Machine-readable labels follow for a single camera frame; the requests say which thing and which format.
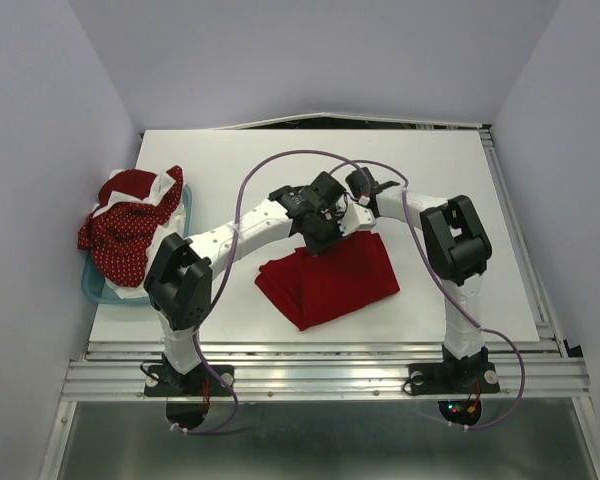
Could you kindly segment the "plain red skirt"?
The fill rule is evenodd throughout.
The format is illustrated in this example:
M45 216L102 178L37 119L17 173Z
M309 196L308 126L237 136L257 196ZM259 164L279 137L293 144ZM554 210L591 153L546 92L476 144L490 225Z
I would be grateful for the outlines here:
M400 292L381 236L357 232L321 255L306 247L259 268L255 285L298 330L331 322Z

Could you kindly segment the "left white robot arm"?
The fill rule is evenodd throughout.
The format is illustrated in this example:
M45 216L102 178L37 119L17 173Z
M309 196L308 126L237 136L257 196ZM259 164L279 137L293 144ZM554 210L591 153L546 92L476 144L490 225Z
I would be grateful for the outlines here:
M225 286L234 262L259 248L295 234L314 254L329 249L368 220L366 209L346 201L346 189L322 172L309 186L283 186L238 219L183 238L161 242L144 289L164 333L162 364L150 374L179 393L195 392L205 368L195 340L216 301L212 284Z

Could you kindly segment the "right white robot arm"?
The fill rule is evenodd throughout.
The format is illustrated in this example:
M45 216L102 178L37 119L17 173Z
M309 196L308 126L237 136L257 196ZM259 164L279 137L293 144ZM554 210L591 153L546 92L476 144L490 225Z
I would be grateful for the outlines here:
M409 364L405 392L412 396L498 393L498 376L478 321L492 246L472 201L465 195L440 200L399 193L396 182L381 184L366 167L350 173L345 181L355 199L370 194L375 216L403 221L422 232L424 243L416 247L444 296L442 360Z

